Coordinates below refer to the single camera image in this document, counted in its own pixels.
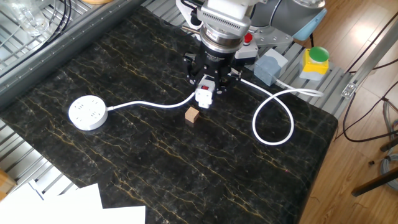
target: marble tabletop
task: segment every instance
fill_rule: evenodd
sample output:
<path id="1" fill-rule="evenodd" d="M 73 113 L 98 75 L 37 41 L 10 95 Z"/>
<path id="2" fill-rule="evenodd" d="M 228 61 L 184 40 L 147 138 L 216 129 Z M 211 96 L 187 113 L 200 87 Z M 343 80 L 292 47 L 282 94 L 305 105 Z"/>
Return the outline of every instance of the marble tabletop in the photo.
<path id="1" fill-rule="evenodd" d="M 330 114 L 294 95 L 280 99 L 295 119 L 291 140 L 265 146 L 251 120 L 266 97 L 238 84 L 208 110 L 195 100 L 163 110 L 131 106 L 84 132 L 71 103 L 96 95 L 108 106 L 133 100 L 174 104 L 194 90 L 182 72 L 191 37 L 140 8 L 0 112 L 0 118 L 79 187 L 98 183 L 104 208 L 145 205 L 147 223 L 295 223 L 337 126 Z M 244 70 L 251 82 L 276 93 Z M 194 127 L 184 114 L 200 111 Z M 270 103 L 257 119 L 268 141 L 289 119 Z"/>

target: white cable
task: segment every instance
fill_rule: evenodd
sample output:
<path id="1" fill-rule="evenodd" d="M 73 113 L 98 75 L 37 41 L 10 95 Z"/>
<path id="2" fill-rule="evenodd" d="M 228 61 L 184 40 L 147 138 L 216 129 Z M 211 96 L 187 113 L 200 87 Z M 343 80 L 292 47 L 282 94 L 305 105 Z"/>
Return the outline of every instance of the white cable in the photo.
<path id="1" fill-rule="evenodd" d="M 286 83 L 284 83 L 284 82 L 282 82 L 282 81 L 280 81 L 278 79 L 276 80 L 276 82 L 281 84 L 282 86 L 288 88 L 288 89 L 291 89 L 291 90 L 295 90 L 296 89 L 296 88 L 294 88 L 294 87 L 292 87 L 292 86 L 290 86 L 290 85 L 288 85 L 288 84 L 286 84 Z M 306 93 L 306 92 L 301 92 L 301 91 L 299 91 L 299 93 L 304 94 L 304 95 L 308 95 L 308 96 L 316 96 L 316 97 L 318 97 L 318 93 L 313 94 L 313 93 Z"/>
<path id="2" fill-rule="evenodd" d="M 108 107 L 108 111 L 112 111 L 112 110 L 116 110 L 125 106 L 131 106 L 131 105 L 147 105 L 147 106 L 154 106 L 157 108 L 165 108 L 165 109 L 169 109 L 169 108 L 176 108 L 179 106 L 184 105 L 185 103 L 188 103 L 188 101 L 190 101 L 193 97 L 195 96 L 195 93 L 192 93 L 187 99 L 185 99 L 182 102 L 179 102 L 177 104 L 174 105 L 158 105 L 156 103 L 149 103 L 149 102 L 145 102 L 145 101 L 132 101 L 129 103 L 123 103 L 121 105 L 117 105 L 117 106 L 110 106 Z"/>
<path id="3" fill-rule="evenodd" d="M 323 96 L 323 93 L 320 92 L 320 91 L 309 90 L 309 89 L 303 89 L 303 88 L 292 89 L 292 90 L 284 90 L 284 91 L 280 91 L 280 92 L 278 92 L 278 93 L 276 93 L 276 94 L 273 95 L 272 93 L 268 92 L 267 90 L 265 90 L 265 89 L 263 89 L 263 88 L 261 88 L 261 87 L 255 85 L 255 84 L 253 84 L 253 83 L 250 83 L 250 82 L 248 82 L 248 81 L 246 81 L 246 80 L 244 80 L 244 79 L 241 79 L 241 81 L 242 81 L 243 83 L 245 83 L 245 84 L 247 84 L 247 85 L 249 85 L 249 86 L 251 86 L 251 87 L 254 87 L 254 88 L 256 88 L 256 89 L 258 89 L 258 90 L 260 90 L 260 91 L 262 91 L 262 92 L 264 92 L 265 94 L 267 94 L 267 95 L 270 96 L 268 99 L 266 99 L 264 102 L 262 102 L 261 105 L 257 108 L 256 112 L 255 112 L 254 115 L 253 115 L 253 120 L 252 120 L 252 128 L 253 128 L 253 132 L 254 132 L 255 137 L 256 137 L 260 142 L 262 142 L 263 144 L 267 144 L 267 145 L 270 145 L 270 146 L 277 146 L 277 145 L 280 145 L 280 144 L 283 144 L 283 143 L 287 142 L 287 141 L 290 139 L 290 137 L 292 137 L 293 131 L 294 131 L 294 119 L 293 119 L 292 112 L 290 112 L 290 110 L 288 109 L 288 107 L 287 107 L 283 102 L 281 102 L 280 99 L 276 98 L 277 96 L 280 96 L 280 95 L 283 95 L 283 94 L 286 94 L 286 93 L 296 92 L 296 91 L 297 91 L 297 92 L 301 92 L 302 94 L 310 95 L 310 96 L 317 96 L 317 97 L 322 97 L 322 96 Z M 289 131 L 289 134 L 286 136 L 285 139 L 283 139 L 283 140 L 281 140 L 281 141 L 278 141 L 278 142 L 268 142 L 268 141 L 263 140 L 263 139 L 258 135 L 257 130 L 256 130 L 256 120 L 257 120 L 257 116 L 258 116 L 260 110 L 261 110 L 268 102 L 270 102 L 270 100 L 272 100 L 272 99 L 275 99 L 275 100 L 286 110 L 286 113 L 288 114 L 289 119 L 290 119 L 290 131 Z"/>

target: white power cord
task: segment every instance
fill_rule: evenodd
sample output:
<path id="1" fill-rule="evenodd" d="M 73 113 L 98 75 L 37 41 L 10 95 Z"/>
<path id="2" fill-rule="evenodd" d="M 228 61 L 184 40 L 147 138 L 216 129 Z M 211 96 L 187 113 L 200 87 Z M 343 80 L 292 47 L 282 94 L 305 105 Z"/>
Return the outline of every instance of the white power cord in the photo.
<path id="1" fill-rule="evenodd" d="M 165 109 L 176 108 L 176 107 L 184 105 L 185 103 L 188 103 L 188 101 L 190 101 L 194 96 L 195 96 L 195 93 L 192 93 L 187 99 L 185 99 L 184 101 L 179 102 L 177 104 L 174 104 L 174 105 L 159 105 L 156 103 L 149 103 L 146 101 L 132 101 L 132 102 L 123 103 L 123 104 L 117 105 L 117 106 L 110 106 L 110 107 L 108 107 L 108 111 L 116 110 L 116 109 L 119 109 L 119 108 L 122 108 L 125 106 L 131 106 L 131 105 L 147 105 L 147 106 L 154 106 L 157 108 L 165 108 Z"/>
<path id="2" fill-rule="evenodd" d="M 304 89 L 304 88 L 284 90 L 284 91 L 280 91 L 276 94 L 272 94 L 272 93 L 268 92 L 267 90 L 255 85 L 253 83 L 250 83 L 244 79 L 241 79 L 241 81 L 270 96 L 268 99 L 266 99 L 264 102 L 262 102 L 261 105 L 257 108 L 256 112 L 253 115 L 253 119 L 252 119 L 252 128 L 253 128 L 254 135 L 261 143 L 267 144 L 270 146 L 277 146 L 277 145 L 287 142 L 290 139 L 290 137 L 292 137 L 293 131 L 294 131 L 294 119 L 293 119 L 292 112 L 290 112 L 288 107 L 280 99 L 278 99 L 277 96 L 280 96 L 280 95 L 283 95 L 286 93 L 292 93 L 292 92 L 299 92 L 302 94 L 306 94 L 309 96 L 316 96 L 316 97 L 323 96 L 323 93 L 320 91 L 309 90 L 309 89 Z M 176 108 L 176 107 L 184 105 L 185 103 L 188 103 L 194 96 L 195 96 L 195 92 L 192 93 L 187 99 L 185 99 L 182 102 L 179 102 L 177 104 L 174 104 L 174 105 L 160 105 L 157 103 L 149 103 L 146 101 L 132 101 L 129 103 L 123 103 L 121 105 L 110 106 L 110 107 L 106 107 L 104 101 L 101 98 L 98 98 L 97 96 L 82 96 L 81 98 L 75 100 L 72 103 L 72 105 L 69 109 L 69 117 L 70 117 L 71 121 L 73 122 L 73 124 L 77 128 L 84 130 L 84 131 L 91 131 L 91 130 L 94 130 L 94 129 L 100 127 L 106 121 L 109 111 L 116 110 L 116 109 L 119 109 L 119 108 L 122 108 L 125 106 L 131 106 L 131 105 L 147 105 L 147 106 L 153 106 L 153 107 L 165 108 L 165 109 Z M 289 134 L 286 136 L 286 138 L 284 138 L 283 140 L 278 141 L 278 142 L 269 142 L 269 141 L 263 140 L 258 135 L 257 129 L 256 129 L 256 120 L 257 120 L 257 116 L 258 116 L 260 110 L 272 99 L 275 99 L 276 102 L 278 102 L 286 110 L 286 113 L 288 114 L 289 119 L 290 119 Z"/>
<path id="3" fill-rule="evenodd" d="M 280 81 L 278 79 L 276 80 L 276 82 L 281 84 L 282 86 L 288 88 L 288 89 L 291 89 L 291 90 L 295 90 L 296 89 L 296 88 L 294 88 L 294 87 L 292 87 L 292 86 L 290 86 L 290 85 L 288 85 L 288 84 L 286 84 L 286 83 L 284 83 L 284 82 L 282 82 L 282 81 Z M 298 91 L 298 92 L 301 93 L 301 94 L 307 95 L 307 96 L 316 96 L 316 97 L 319 97 L 318 93 L 321 93 L 319 91 L 318 91 L 318 93 L 307 93 L 305 91 Z"/>
<path id="4" fill-rule="evenodd" d="M 292 112 L 290 112 L 290 110 L 288 109 L 288 107 L 287 107 L 280 99 L 276 98 L 277 96 L 280 96 L 280 95 L 283 95 L 283 94 L 286 94 L 286 93 L 291 93 L 291 92 L 299 92 L 299 93 L 302 93 L 302 94 L 306 94 L 306 95 L 309 95 L 309 96 L 316 96 L 316 97 L 322 97 L 322 96 L 323 96 L 323 93 L 320 92 L 320 91 L 309 90 L 309 89 L 304 89 L 304 88 L 295 89 L 295 88 L 293 88 L 293 87 L 291 87 L 291 86 L 290 86 L 290 87 L 293 88 L 293 89 L 280 91 L 280 92 L 278 92 L 278 93 L 276 93 L 276 94 L 273 95 L 272 93 L 268 92 L 267 90 L 265 90 L 265 89 L 263 89 L 263 88 L 261 88 L 261 87 L 255 85 L 255 84 L 253 84 L 253 83 L 250 83 L 250 82 L 248 82 L 248 81 L 246 81 L 246 80 L 244 80 L 244 79 L 241 79 L 241 81 L 242 81 L 243 83 L 245 83 L 245 84 L 247 84 L 247 85 L 249 85 L 249 86 L 251 86 L 251 87 L 254 87 L 254 88 L 256 88 L 256 89 L 258 89 L 258 90 L 262 91 L 263 93 L 265 93 L 265 94 L 267 94 L 267 95 L 270 96 L 268 99 L 266 99 L 264 102 L 262 102 L 261 105 L 257 108 L 256 112 L 255 112 L 254 115 L 253 115 L 253 120 L 252 120 L 252 128 L 253 128 L 253 132 L 254 132 L 255 137 L 256 137 L 260 142 L 262 142 L 263 144 L 267 144 L 267 145 L 270 145 L 270 146 L 277 146 L 277 145 L 280 145 L 280 144 L 283 144 L 283 143 L 287 142 L 287 141 L 290 139 L 290 137 L 292 137 L 293 131 L 294 131 L 294 119 L 293 119 Z M 286 110 L 286 113 L 288 114 L 289 119 L 290 119 L 290 131 L 289 131 L 289 134 L 286 136 L 285 139 L 283 139 L 283 140 L 281 140 L 281 141 L 278 141 L 278 142 L 269 142 L 269 141 L 266 141 L 266 140 L 262 139 L 262 138 L 258 135 L 257 129 L 256 129 L 256 120 L 257 120 L 257 116 L 258 116 L 260 110 L 261 110 L 268 102 L 270 102 L 272 99 L 275 99 L 275 100 Z"/>

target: glass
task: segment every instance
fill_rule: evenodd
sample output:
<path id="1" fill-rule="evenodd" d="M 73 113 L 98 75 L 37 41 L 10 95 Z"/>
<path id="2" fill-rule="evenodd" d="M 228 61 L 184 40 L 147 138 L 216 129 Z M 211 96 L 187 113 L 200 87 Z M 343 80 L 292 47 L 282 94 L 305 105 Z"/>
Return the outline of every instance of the glass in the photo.
<path id="1" fill-rule="evenodd" d="M 49 22 L 35 0 L 0 0 L 0 5 L 5 7 L 31 36 L 41 35 L 49 28 Z"/>

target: metal bracket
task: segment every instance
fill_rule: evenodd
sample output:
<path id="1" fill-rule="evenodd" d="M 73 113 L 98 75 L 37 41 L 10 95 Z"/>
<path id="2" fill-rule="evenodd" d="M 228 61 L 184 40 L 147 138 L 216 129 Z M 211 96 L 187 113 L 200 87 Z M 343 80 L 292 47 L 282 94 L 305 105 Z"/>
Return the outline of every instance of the metal bracket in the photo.
<path id="1" fill-rule="evenodd" d="M 341 93 L 341 96 L 346 99 L 350 99 L 357 88 L 358 86 L 354 83 L 348 83 L 346 88 L 344 88 L 343 92 Z"/>
<path id="2" fill-rule="evenodd" d="M 293 37 L 270 26 L 251 26 L 249 32 L 253 35 L 258 47 L 280 46 L 293 42 Z"/>

